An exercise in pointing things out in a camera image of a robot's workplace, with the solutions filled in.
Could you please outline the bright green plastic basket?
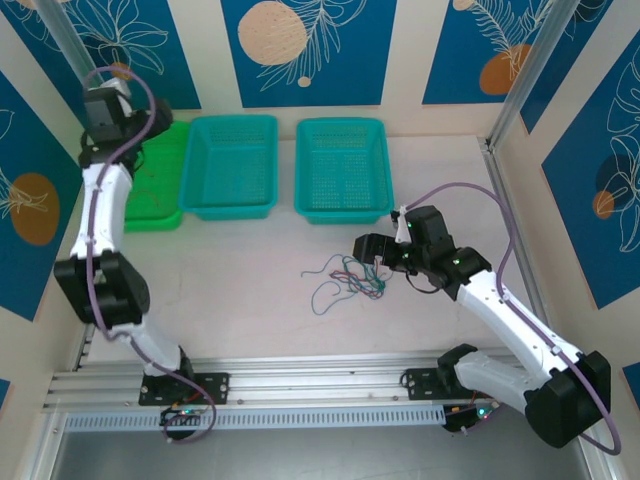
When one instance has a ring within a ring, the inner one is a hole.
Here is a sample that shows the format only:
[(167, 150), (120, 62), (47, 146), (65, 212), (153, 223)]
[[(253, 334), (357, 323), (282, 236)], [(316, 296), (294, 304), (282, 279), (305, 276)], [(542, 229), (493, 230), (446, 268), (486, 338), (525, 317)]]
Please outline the bright green plastic basket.
[(125, 215), (125, 232), (170, 231), (182, 222), (178, 206), (190, 124), (176, 121), (144, 144)]

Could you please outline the teal plastic basket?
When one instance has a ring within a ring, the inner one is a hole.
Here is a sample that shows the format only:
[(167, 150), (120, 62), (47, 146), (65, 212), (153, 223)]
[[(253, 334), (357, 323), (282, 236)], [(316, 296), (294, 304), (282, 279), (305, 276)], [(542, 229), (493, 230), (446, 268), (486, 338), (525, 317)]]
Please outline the teal plastic basket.
[(384, 124), (310, 118), (296, 129), (294, 206), (315, 225), (374, 224), (394, 209)]
[(204, 221), (266, 218), (278, 200), (278, 122), (270, 115), (191, 122), (178, 205)]

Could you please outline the aluminium frame post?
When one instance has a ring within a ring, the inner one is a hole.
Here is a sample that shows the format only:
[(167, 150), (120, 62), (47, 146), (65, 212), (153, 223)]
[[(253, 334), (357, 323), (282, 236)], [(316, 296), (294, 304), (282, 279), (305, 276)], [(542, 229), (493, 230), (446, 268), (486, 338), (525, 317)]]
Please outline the aluminium frame post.
[(96, 65), (64, 6), (58, 0), (33, 0), (36, 10), (62, 52), (66, 62), (84, 88), (97, 88), (102, 77), (95, 73)]
[(506, 96), (503, 107), (486, 138), (488, 152), (495, 154), (536, 84), (580, 0), (553, 0), (547, 19), (534, 41), (525, 63)]

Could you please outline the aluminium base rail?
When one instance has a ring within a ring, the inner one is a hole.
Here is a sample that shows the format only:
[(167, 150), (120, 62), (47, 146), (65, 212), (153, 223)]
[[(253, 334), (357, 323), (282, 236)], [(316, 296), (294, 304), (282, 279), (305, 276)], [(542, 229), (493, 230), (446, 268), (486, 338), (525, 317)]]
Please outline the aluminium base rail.
[[(230, 375), (227, 408), (342, 407), (405, 404), (400, 376), (434, 367), (440, 351), (308, 357), (197, 359), (197, 372)], [(134, 409), (142, 368), (133, 361), (85, 362), (53, 374), (46, 412)]]

